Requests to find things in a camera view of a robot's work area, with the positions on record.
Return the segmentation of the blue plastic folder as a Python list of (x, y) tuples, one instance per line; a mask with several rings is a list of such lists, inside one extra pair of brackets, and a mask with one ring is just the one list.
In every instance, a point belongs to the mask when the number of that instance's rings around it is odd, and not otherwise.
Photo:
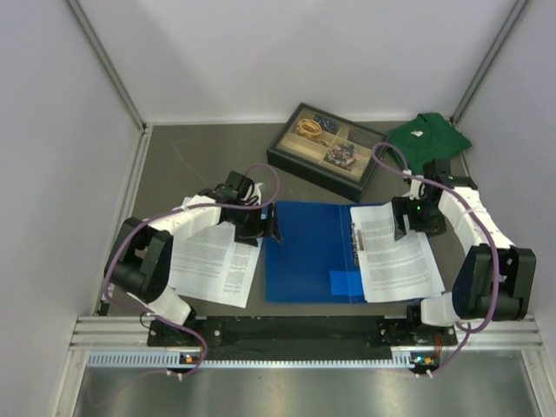
[(266, 301), (366, 302), (351, 240), (353, 206), (378, 205), (277, 202), (283, 243), (265, 243)]

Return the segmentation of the white paper sheet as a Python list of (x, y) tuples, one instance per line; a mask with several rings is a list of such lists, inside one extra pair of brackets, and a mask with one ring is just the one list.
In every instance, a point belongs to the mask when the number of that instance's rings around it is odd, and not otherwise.
[(357, 255), (366, 302), (410, 301), (442, 295), (445, 286), (427, 236), (410, 231), (394, 240), (390, 203), (353, 206), (350, 216), (362, 232)]

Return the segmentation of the white printed paper stack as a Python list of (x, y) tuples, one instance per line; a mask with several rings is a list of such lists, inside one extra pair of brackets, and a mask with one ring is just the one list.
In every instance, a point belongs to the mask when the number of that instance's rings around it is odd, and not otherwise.
[(235, 226), (224, 222), (191, 237), (174, 235), (169, 286), (179, 295), (245, 308), (261, 251), (235, 242)]

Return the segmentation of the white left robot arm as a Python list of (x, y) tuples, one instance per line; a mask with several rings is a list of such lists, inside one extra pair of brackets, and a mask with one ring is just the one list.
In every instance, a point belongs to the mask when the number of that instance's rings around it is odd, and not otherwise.
[(104, 296), (112, 300), (109, 286), (114, 285), (167, 325), (167, 334), (176, 343), (190, 343), (197, 332), (196, 312), (170, 286), (175, 243), (222, 223), (235, 228), (237, 243), (255, 246), (268, 237), (281, 242), (278, 193), (264, 201), (261, 187), (247, 175), (230, 171), (224, 182), (202, 189), (168, 212), (145, 220), (126, 219), (104, 268)]

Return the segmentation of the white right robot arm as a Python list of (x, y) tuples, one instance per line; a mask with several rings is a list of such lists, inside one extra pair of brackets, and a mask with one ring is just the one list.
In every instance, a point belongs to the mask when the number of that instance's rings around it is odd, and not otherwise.
[(441, 235), (450, 226), (466, 255), (451, 291), (421, 300), (420, 313), (407, 319), (407, 337), (423, 344), (438, 327), (476, 319), (523, 320), (536, 256), (500, 231), (473, 179), (453, 175), (448, 160), (435, 159), (424, 164), (422, 175), (410, 175), (406, 182), (409, 194), (391, 201), (395, 240), (411, 231)]

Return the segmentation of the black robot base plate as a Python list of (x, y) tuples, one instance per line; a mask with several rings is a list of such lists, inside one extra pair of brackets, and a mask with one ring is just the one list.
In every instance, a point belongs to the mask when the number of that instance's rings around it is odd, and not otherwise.
[(192, 329), (209, 351), (238, 348), (242, 342), (353, 342), (362, 348), (453, 347), (453, 328), (429, 327), (415, 319), (378, 315), (354, 316), (208, 316)]

